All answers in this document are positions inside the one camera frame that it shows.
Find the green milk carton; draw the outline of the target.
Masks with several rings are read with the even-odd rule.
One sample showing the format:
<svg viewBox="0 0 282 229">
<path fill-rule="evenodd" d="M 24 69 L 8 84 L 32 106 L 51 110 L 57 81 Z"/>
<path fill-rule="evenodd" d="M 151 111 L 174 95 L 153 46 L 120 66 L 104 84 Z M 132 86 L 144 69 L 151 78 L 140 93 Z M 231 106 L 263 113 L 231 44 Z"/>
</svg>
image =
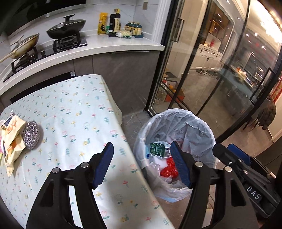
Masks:
<svg viewBox="0 0 282 229">
<path fill-rule="evenodd" d="M 165 141 L 150 143 L 150 154 L 159 158 L 168 158 L 171 156 L 171 145 Z"/>
</svg>

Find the yellow orange snack bag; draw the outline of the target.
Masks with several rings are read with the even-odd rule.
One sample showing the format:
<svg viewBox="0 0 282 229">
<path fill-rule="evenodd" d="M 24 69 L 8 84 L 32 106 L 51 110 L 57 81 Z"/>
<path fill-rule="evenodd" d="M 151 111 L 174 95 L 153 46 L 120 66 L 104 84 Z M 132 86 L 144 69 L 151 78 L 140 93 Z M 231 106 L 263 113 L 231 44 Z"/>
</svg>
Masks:
<svg viewBox="0 0 282 229">
<path fill-rule="evenodd" d="M 27 122 L 19 118 L 14 112 L 10 113 L 7 120 L 1 122 L 1 150 L 7 176 L 10 177 L 14 171 L 14 163 L 26 148 L 21 131 Z"/>
</svg>

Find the trash bin with liner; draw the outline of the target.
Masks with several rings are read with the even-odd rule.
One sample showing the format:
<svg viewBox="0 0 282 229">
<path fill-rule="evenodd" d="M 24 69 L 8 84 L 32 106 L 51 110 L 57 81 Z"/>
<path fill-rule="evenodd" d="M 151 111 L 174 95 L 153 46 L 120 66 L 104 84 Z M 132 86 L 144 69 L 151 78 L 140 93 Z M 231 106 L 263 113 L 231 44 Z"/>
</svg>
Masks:
<svg viewBox="0 0 282 229">
<path fill-rule="evenodd" d="M 215 168 L 215 137 L 192 112 L 169 109 L 152 117 L 139 131 L 133 154 L 154 195 L 177 202 L 192 193 L 192 166 Z"/>
</svg>

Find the white kitchen countertop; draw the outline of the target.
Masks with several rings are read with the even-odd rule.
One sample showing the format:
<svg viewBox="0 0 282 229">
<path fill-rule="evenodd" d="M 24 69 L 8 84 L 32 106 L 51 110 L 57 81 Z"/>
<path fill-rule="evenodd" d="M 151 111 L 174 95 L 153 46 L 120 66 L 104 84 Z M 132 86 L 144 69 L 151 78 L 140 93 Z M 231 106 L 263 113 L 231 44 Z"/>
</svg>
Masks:
<svg viewBox="0 0 282 229">
<path fill-rule="evenodd" d="M 33 74 L 66 61 L 108 52 L 164 50 L 163 45 L 147 38 L 125 39 L 108 37 L 106 35 L 90 35 L 86 40 L 86 46 L 80 46 L 45 57 L 15 73 L 9 79 L 6 79 L 7 73 L 1 73 L 1 94 Z"/>
</svg>

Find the red plastic bag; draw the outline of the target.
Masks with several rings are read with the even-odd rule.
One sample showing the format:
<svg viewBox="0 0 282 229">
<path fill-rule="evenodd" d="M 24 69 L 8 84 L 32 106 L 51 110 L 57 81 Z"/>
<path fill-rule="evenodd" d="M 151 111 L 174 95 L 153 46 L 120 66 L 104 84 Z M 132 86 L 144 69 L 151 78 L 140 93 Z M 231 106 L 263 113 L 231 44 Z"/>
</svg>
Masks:
<svg viewBox="0 0 282 229">
<path fill-rule="evenodd" d="M 162 177 L 170 177 L 177 178 L 178 170 L 175 166 L 175 162 L 172 157 L 166 159 L 167 166 L 160 171 L 160 176 Z"/>
</svg>

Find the floral tablecloth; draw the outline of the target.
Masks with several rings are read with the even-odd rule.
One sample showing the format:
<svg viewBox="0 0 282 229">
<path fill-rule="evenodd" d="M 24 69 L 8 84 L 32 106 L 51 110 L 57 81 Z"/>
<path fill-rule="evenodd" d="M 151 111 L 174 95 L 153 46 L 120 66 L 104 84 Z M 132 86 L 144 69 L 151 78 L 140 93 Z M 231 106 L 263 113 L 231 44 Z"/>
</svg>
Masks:
<svg viewBox="0 0 282 229">
<path fill-rule="evenodd" d="M 103 183 L 93 195 L 108 228 L 172 228 L 121 128 L 122 115 L 101 75 L 89 74 L 53 84 L 8 106 L 41 128 L 37 147 L 22 152 L 14 173 L 1 165 L 1 198 L 17 222 L 25 227 L 32 205 L 50 171 L 74 169 L 106 143 L 114 155 Z"/>
</svg>

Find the cardboard box of oranges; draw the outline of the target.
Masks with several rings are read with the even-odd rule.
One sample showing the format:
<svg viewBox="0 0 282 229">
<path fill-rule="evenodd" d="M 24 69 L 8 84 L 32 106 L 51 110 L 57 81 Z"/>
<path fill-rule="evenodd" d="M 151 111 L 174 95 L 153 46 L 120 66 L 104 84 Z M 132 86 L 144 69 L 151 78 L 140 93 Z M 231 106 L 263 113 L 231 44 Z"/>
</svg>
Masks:
<svg viewBox="0 0 282 229">
<path fill-rule="evenodd" d="M 166 85 L 166 88 L 168 90 L 168 94 L 165 97 L 165 102 L 171 102 L 172 98 L 176 92 L 176 89 L 178 88 L 178 83 L 177 81 L 170 81 L 170 80 L 163 80 L 163 83 Z M 179 103 L 181 101 L 183 101 L 183 99 L 185 98 L 185 95 L 182 91 L 182 89 L 180 89 L 180 91 L 178 92 L 177 96 L 176 96 L 176 101 Z"/>
</svg>

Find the steel wool scrubber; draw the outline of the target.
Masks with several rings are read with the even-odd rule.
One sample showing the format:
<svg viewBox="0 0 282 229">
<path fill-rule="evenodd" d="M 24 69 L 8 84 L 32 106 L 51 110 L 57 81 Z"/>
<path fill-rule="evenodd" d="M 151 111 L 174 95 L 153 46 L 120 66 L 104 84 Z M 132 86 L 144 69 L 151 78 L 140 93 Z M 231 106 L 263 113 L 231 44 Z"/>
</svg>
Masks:
<svg viewBox="0 0 282 229">
<path fill-rule="evenodd" d="M 22 139 L 28 150 L 33 150 L 40 139 L 40 131 L 35 121 L 29 121 L 22 130 Z"/>
</svg>

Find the black framed glass door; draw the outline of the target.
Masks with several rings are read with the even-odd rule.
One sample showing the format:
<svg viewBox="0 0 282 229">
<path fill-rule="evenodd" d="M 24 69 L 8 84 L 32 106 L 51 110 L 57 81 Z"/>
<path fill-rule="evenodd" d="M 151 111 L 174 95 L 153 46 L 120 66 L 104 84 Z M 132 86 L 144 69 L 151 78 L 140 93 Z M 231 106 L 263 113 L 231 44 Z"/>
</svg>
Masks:
<svg viewBox="0 0 282 229">
<path fill-rule="evenodd" d="M 188 110 L 221 143 L 268 103 L 281 72 L 281 1 L 174 1 L 163 41 L 148 111 Z M 171 102 L 163 80 L 178 83 Z"/>
</svg>

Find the black gas stove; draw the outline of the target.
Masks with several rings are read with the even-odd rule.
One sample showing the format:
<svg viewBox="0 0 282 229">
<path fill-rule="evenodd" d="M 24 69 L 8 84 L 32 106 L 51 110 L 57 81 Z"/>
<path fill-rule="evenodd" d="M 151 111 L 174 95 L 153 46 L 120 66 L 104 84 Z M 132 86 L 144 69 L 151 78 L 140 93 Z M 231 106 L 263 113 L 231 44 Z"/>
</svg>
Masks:
<svg viewBox="0 0 282 229">
<path fill-rule="evenodd" d="M 77 33 L 62 39 L 54 40 L 52 45 L 49 45 L 41 50 L 34 47 L 31 51 L 11 63 L 11 71 L 3 81 L 7 81 L 9 78 L 14 76 L 14 74 L 23 70 L 27 66 L 48 56 L 83 46 L 87 46 L 87 40 L 85 38 L 81 38 L 80 33 Z"/>
</svg>

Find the blue lidded condiment jar set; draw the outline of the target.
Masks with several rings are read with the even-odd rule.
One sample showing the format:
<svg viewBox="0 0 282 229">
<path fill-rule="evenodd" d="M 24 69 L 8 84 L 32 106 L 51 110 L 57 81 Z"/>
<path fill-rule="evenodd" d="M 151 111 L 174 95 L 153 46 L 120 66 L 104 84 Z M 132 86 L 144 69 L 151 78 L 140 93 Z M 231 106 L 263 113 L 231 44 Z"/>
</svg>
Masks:
<svg viewBox="0 0 282 229">
<path fill-rule="evenodd" d="M 139 22 L 129 21 L 124 29 L 131 32 L 131 35 L 135 38 L 143 38 L 142 25 Z"/>
</svg>

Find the yellow seasoning packet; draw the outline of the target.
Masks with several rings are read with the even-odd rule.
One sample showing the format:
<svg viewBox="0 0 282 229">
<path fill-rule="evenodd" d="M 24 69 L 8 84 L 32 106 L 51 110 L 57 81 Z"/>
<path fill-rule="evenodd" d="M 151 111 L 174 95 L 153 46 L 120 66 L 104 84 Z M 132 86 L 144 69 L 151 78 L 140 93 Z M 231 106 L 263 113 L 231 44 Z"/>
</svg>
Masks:
<svg viewBox="0 0 282 229">
<path fill-rule="evenodd" d="M 99 24 L 97 29 L 98 35 L 106 34 L 107 19 L 108 19 L 108 14 L 105 12 L 101 12 L 99 16 Z"/>
</svg>

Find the dark soy sauce bottle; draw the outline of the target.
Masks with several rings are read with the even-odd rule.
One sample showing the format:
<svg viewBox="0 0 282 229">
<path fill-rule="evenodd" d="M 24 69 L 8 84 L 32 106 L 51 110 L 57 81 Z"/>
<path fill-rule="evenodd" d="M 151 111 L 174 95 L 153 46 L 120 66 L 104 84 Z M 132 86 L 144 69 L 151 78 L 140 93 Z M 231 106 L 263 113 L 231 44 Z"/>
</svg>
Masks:
<svg viewBox="0 0 282 229">
<path fill-rule="evenodd" d="M 114 12 L 110 14 L 109 37 L 116 37 L 117 32 L 120 31 L 120 17 L 120 9 L 114 9 Z"/>
</svg>

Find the black wok with lid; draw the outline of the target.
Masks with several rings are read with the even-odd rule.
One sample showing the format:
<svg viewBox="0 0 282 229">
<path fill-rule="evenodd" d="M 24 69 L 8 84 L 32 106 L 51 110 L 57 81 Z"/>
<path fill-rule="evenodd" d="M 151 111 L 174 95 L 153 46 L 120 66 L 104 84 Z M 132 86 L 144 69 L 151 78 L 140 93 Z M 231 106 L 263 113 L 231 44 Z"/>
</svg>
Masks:
<svg viewBox="0 0 282 229">
<path fill-rule="evenodd" d="M 65 16 L 64 17 L 65 21 L 48 29 L 46 31 L 48 36 L 52 39 L 59 40 L 65 37 L 78 34 L 82 30 L 82 28 L 84 28 L 86 20 L 84 19 L 72 20 L 71 18 L 73 16 L 74 14 Z"/>
</svg>

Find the beige frying pan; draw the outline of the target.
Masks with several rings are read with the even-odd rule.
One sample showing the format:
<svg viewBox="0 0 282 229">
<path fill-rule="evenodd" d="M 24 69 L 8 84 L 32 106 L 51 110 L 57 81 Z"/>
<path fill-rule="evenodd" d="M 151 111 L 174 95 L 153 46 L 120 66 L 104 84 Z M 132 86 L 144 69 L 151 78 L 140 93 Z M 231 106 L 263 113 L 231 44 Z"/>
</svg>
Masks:
<svg viewBox="0 0 282 229">
<path fill-rule="evenodd" d="M 25 38 L 22 41 L 21 39 L 17 40 L 16 42 L 17 45 L 13 48 L 13 50 L 9 54 L 7 54 L 5 57 L 1 59 L 1 63 L 8 58 L 12 58 L 16 60 L 22 57 L 23 55 L 25 55 L 26 53 L 28 53 L 29 51 L 31 51 L 36 46 L 39 40 L 39 36 L 40 34 L 37 33 Z"/>
</svg>

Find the black range hood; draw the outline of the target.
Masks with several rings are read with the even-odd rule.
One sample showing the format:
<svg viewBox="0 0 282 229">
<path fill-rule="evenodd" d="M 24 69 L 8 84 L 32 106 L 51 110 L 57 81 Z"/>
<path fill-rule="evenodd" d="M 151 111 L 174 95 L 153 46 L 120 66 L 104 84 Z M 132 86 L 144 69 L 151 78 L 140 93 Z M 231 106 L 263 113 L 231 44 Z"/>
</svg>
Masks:
<svg viewBox="0 0 282 229">
<path fill-rule="evenodd" d="M 9 36 L 25 24 L 46 14 L 85 4 L 86 1 L 1 1 L 1 34 Z"/>
</svg>

